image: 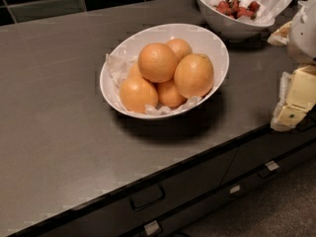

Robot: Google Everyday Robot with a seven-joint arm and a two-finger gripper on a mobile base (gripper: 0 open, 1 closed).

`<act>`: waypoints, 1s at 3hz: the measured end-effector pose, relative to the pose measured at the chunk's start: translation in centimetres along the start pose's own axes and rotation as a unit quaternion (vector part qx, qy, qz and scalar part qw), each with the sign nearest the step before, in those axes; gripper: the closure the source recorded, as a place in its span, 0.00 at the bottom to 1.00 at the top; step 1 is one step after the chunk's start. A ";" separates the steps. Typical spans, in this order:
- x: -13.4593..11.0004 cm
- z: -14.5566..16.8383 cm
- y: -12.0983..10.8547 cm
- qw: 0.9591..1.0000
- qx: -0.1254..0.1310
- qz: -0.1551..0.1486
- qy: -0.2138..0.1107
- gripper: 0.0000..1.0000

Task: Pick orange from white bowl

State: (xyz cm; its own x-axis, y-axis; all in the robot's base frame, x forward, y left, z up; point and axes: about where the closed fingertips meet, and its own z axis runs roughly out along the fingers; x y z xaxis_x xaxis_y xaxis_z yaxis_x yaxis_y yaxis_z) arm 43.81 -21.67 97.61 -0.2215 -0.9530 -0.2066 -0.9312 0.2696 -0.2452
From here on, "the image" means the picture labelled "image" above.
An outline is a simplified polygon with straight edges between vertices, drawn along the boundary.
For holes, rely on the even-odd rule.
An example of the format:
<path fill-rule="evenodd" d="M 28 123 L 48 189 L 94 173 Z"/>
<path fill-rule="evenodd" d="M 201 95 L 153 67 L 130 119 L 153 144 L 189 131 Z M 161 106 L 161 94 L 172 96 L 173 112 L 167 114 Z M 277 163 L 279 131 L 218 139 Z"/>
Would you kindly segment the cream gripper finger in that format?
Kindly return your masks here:
<path fill-rule="evenodd" d="M 274 31 L 268 38 L 268 43 L 274 46 L 284 46 L 288 44 L 288 36 L 291 27 L 291 21 L 283 24 Z"/>
<path fill-rule="evenodd" d="M 316 66 L 304 64 L 292 73 L 283 72 L 271 128 L 276 131 L 295 128 L 315 105 Z"/>

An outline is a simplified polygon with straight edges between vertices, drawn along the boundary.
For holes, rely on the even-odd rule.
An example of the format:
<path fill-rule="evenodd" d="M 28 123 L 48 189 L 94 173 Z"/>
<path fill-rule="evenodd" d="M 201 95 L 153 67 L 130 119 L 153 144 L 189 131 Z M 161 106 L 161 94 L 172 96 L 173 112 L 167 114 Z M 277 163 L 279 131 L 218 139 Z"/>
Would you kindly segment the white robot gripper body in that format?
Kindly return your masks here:
<path fill-rule="evenodd" d="M 288 32 L 288 54 L 298 63 L 316 64 L 316 0 L 299 1 Z"/>

